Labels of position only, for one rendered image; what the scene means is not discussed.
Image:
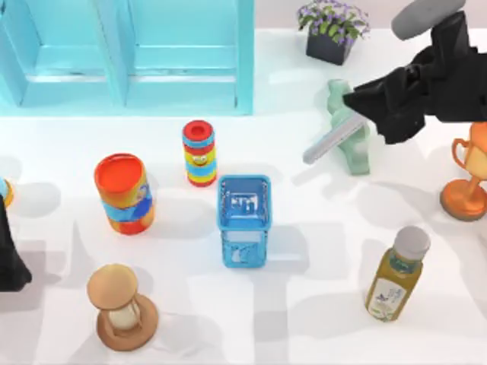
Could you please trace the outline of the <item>purple flowers in black pot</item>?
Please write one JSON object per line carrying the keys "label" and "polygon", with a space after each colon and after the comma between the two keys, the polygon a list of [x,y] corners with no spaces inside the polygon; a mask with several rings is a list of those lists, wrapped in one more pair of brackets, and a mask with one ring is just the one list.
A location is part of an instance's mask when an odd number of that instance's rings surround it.
{"label": "purple flowers in black pot", "polygon": [[306,55],[334,65],[371,30],[368,13],[345,0],[312,0],[298,9],[297,20],[298,29],[308,31]]}

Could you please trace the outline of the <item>orange trophy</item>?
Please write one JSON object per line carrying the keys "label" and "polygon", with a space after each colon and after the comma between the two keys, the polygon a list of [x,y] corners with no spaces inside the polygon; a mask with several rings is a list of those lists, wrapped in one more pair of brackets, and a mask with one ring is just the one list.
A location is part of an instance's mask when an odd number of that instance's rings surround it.
{"label": "orange trophy", "polygon": [[454,162],[470,175],[445,185],[440,195],[443,209],[460,221],[477,221],[487,213],[487,122],[474,122],[469,139],[455,138],[451,145]]}

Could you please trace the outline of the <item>pale grey rounded box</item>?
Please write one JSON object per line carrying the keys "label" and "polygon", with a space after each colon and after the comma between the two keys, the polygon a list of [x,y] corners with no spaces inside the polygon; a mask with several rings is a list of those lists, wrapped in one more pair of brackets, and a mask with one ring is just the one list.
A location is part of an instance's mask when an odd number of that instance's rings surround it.
{"label": "pale grey rounded box", "polygon": [[391,30],[400,40],[423,34],[455,14],[466,0],[413,0],[391,21]]}

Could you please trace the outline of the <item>blue basket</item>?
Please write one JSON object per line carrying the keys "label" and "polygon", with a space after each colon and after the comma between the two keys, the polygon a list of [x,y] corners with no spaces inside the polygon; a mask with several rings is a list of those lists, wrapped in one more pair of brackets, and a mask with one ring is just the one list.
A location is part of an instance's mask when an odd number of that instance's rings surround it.
{"label": "blue basket", "polygon": [[223,175],[218,181],[217,224],[228,268],[261,268],[272,225],[272,185],[265,175]]}

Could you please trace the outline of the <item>stack of coloured rings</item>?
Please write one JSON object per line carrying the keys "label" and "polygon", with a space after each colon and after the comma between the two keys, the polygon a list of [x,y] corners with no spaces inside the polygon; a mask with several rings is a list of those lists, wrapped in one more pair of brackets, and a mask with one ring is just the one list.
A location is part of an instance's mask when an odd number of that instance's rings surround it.
{"label": "stack of coloured rings", "polygon": [[194,186],[210,186],[218,169],[212,125],[201,119],[188,122],[183,127],[182,140],[187,179]]}

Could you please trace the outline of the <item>yellow bottle with grey cap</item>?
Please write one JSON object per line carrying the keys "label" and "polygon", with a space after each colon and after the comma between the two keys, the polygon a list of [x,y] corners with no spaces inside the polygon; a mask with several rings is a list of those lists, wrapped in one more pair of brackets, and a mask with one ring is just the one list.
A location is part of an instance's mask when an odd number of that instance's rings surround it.
{"label": "yellow bottle with grey cap", "polygon": [[403,227],[383,255],[368,291],[365,307],[382,322],[397,320],[414,290],[429,250],[429,235],[420,227]]}

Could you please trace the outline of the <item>light blue rack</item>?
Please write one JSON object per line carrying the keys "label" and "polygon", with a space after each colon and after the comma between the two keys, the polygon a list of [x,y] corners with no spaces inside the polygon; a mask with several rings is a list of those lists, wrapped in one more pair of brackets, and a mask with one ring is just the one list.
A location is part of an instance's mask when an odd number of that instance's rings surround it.
{"label": "light blue rack", "polygon": [[0,116],[253,111],[254,0],[0,0]]}

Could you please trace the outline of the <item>orange and blue can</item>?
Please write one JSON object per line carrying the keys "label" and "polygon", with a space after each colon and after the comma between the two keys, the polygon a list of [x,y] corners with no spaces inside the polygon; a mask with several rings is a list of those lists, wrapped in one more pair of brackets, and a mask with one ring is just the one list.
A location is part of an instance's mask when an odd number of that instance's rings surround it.
{"label": "orange and blue can", "polygon": [[125,235],[147,230],[155,216],[145,166],[133,154],[118,153],[102,159],[94,181],[111,227]]}

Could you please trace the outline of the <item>wooden hourglass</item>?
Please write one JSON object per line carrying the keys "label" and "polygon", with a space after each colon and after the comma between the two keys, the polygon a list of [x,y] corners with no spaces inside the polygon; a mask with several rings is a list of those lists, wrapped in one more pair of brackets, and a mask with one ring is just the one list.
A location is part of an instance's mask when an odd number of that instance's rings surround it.
{"label": "wooden hourglass", "polygon": [[97,334],[114,351],[134,351],[145,345],[158,328],[158,309],[138,292],[134,271],[121,264],[97,269],[87,284],[90,302],[99,309]]}

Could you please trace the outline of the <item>blue and orange round object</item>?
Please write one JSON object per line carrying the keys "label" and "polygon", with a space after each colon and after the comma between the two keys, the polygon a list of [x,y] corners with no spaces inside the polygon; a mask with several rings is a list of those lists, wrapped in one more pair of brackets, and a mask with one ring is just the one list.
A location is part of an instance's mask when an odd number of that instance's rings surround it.
{"label": "blue and orange round object", "polygon": [[0,196],[6,208],[11,204],[14,197],[11,184],[3,177],[0,177]]}

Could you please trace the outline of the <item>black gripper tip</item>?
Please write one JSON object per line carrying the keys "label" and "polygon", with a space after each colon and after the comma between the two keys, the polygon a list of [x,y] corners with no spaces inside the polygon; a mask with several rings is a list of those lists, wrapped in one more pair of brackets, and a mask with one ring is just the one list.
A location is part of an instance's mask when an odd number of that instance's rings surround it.
{"label": "black gripper tip", "polygon": [[5,203],[0,195],[0,292],[21,291],[31,281],[32,274],[12,239]]}

